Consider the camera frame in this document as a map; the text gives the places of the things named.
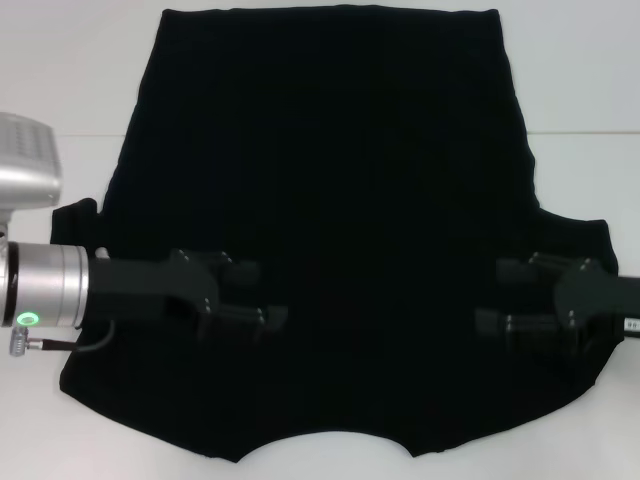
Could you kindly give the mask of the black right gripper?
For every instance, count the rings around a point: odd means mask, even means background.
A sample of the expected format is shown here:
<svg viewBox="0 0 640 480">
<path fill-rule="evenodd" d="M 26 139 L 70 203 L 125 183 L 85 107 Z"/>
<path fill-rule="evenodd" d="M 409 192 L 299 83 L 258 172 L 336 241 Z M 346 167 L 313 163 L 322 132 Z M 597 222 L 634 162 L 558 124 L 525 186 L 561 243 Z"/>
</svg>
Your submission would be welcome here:
<svg viewBox="0 0 640 480">
<path fill-rule="evenodd" d="M 498 258 L 496 282 L 504 287 L 553 287 L 555 315 L 505 314 L 476 309 L 476 334 L 508 350 L 568 348 L 593 320 L 610 319 L 615 336 L 639 337 L 639 279 L 607 272 L 591 258 L 534 252 L 527 259 Z"/>
</svg>

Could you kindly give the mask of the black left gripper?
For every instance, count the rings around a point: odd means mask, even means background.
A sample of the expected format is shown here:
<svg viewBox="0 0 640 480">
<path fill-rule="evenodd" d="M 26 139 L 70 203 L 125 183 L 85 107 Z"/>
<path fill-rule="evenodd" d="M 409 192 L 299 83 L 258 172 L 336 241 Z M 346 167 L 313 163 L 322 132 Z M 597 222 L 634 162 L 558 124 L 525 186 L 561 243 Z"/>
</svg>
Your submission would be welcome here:
<svg viewBox="0 0 640 480">
<path fill-rule="evenodd" d="M 92 259 L 87 323 L 177 324 L 197 329 L 201 340 L 258 342 L 279 332 L 288 307 L 221 304 L 220 289 L 256 289 L 261 267 L 226 252 L 173 250 L 163 260 Z"/>
</svg>

